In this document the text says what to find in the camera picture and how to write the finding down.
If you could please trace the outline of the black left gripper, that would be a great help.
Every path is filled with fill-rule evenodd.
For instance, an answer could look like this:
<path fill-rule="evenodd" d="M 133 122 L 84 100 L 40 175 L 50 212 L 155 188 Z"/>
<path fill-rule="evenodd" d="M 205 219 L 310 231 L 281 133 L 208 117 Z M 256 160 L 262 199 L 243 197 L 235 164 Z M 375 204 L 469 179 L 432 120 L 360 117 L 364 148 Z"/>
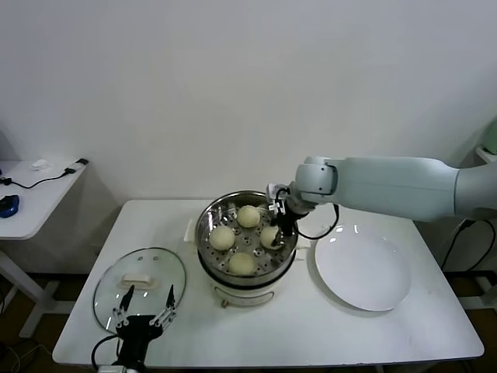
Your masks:
<path fill-rule="evenodd" d="M 131 315 L 127 318 L 134 286 L 131 285 L 118 307 L 113 308 L 117 336 L 122 340 L 116 364 L 144 364 L 148 345 L 163 334 L 177 316 L 174 286 L 171 285 L 165 307 L 156 315 Z"/>

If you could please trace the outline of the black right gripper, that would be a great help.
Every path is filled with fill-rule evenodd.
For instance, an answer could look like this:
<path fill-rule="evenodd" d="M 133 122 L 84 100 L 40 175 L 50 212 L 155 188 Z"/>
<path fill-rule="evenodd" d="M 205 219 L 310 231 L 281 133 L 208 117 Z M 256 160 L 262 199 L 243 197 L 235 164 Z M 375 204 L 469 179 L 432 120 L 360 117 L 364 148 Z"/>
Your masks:
<path fill-rule="evenodd" d="M 301 214 L 295 214 L 292 211 L 288 211 L 285 214 L 279 212 L 276 214 L 275 218 L 270 221 L 271 227 L 279 227 L 279 231 L 276 231 L 271 240 L 272 249 L 280 249 L 284 245 L 283 237 L 290 237 L 294 233 L 298 233 L 297 222 L 302 219 Z"/>

